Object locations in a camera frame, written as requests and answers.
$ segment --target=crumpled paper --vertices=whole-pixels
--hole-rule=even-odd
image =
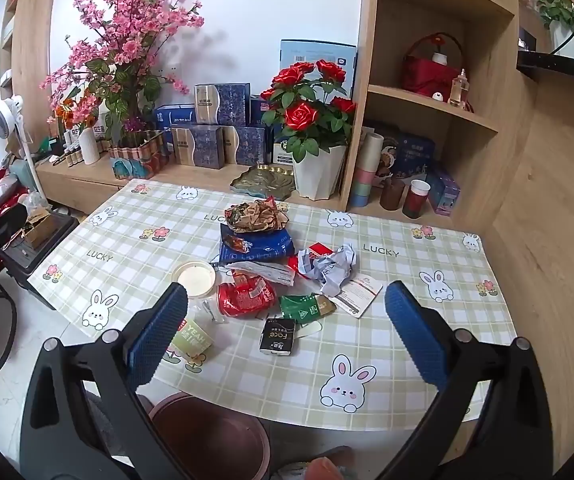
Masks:
[[[289,218],[278,208],[273,197],[269,197],[230,207],[225,211],[225,220],[234,232],[252,233],[282,229]]]
[[[322,284],[320,294],[334,298],[340,294],[340,286],[356,264],[356,253],[349,244],[343,244],[329,256],[311,259],[308,250],[298,252],[298,272]]]

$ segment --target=white vase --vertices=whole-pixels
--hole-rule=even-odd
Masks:
[[[549,32],[551,34],[551,43],[555,50],[566,41],[573,31],[564,23],[555,21],[549,25]],[[556,54],[574,59],[574,37],[563,48],[558,50]]]
[[[83,160],[85,164],[93,164],[100,160],[100,153],[98,153],[98,145],[96,144],[96,136],[94,135],[93,128],[86,128],[78,137],[80,142],[80,151],[83,153]]]
[[[302,162],[294,161],[293,173],[300,196],[326,200],[333,195],[346,151],[346,146],[334,146],[329,153],[320,150],[318,156],[307,153]]]

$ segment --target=white fan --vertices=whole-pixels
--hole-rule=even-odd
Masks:
[[[22,110],[22,97],[19,95],[13,96],[11,99],[0,101],[0,138],[8,139],[14,132],[18,135],[20,144],[22,145],[21,155],[27,161],[29,169],[32,172],[33,180],[36,183],[36,188],[43,199],[47,199],[45,192],[40,185],[36,168],[33,165],[32,152],[29,150],[29,142],[33,142],[32,138],[27,135],[24,130],[24,118],[20,111]]]

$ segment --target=brown cup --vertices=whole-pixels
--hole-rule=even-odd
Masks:
[[[398,178],[389,177],[385,179],[380,195],[380,205],[388,211],[398,209],[404,188],[404,182]]]

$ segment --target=person's hand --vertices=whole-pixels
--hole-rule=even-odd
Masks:
[[[305,480],[342,480],[342,475],[326,457],[315,459],[305,471]]]

